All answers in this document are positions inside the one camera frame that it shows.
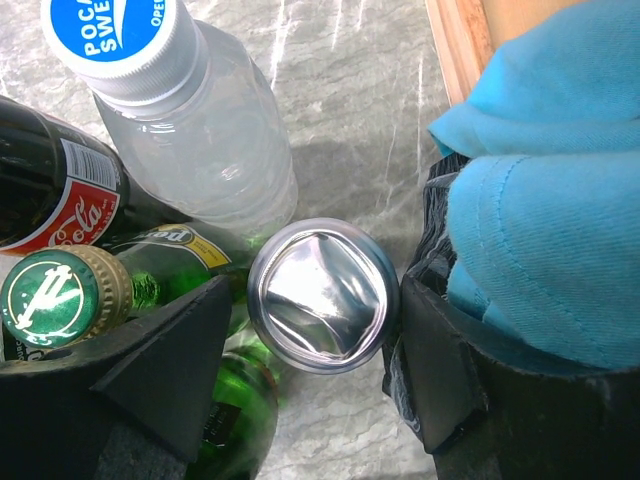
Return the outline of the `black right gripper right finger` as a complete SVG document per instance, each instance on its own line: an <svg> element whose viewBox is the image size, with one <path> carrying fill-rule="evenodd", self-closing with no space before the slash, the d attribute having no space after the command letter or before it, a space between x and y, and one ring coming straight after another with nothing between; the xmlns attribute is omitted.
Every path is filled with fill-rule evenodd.
<svg viewBox="0 0 640 480"><path fill-rule="evenodd" d="M441 479L635 479L639 372L533 348L405 276L384 390Z"/></svg>

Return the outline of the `silver beverage can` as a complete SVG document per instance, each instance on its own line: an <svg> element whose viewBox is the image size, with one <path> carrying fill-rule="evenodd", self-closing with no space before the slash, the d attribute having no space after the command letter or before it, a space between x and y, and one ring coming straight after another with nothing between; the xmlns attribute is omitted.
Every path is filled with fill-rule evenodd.
<svg viewBox="0 0 640 480"><path fill-rule="evenodd" d="M370 361L400 311L389 256L335 218L296 221L273 235L252 264L247 294L260 340L289 366L318 375Z"/></svg>

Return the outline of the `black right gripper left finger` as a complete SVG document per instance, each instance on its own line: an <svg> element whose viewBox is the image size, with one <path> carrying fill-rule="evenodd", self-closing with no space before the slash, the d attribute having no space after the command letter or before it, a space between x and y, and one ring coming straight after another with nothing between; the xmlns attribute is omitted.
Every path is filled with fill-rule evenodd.
<svg viewBox="0 0 640 480"><path fill-rule="evenodd" d="M226 277L37 361L1 366L5 479L180 479L231 314Z"/></svg>

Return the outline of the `dark cola glass bottle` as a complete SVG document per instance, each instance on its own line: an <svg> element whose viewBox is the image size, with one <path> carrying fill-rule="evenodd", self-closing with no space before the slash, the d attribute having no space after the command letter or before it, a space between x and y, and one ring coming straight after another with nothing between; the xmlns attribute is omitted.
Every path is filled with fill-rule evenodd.
<svg viewBox="0 0 640 480"><path fill-rule="evenodd" d="M24 256L58 245L104 246L189 219L149 195L104 142L2 98L2 253Z"/></svg>

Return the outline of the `clear water bottle blue cap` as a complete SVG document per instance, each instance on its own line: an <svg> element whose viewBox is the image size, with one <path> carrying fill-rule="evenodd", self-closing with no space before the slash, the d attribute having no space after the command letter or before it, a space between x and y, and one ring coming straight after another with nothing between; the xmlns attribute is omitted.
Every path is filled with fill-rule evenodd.
<svg viewBox="0 0 640 480"><path fill-rule="evenodd" d="M298 188L287 129L236 37L181 1L45 1L41 25L149 194L247 237L290 221Z"/></svg>

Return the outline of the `green glass bottle gold cap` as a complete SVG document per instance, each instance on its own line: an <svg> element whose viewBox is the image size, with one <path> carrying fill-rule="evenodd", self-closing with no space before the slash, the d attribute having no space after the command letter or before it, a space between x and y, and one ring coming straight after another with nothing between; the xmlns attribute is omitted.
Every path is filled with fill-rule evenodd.
<svg viewBox="0 0 640 480"><path fill-rule="evenodd" d="M248 240L202 223L164 224L106 247L61 245L31 253L1 288L1 320L16 340L58 349L147 315L216 276L229 278L229 335L248 322Z"/></svg>

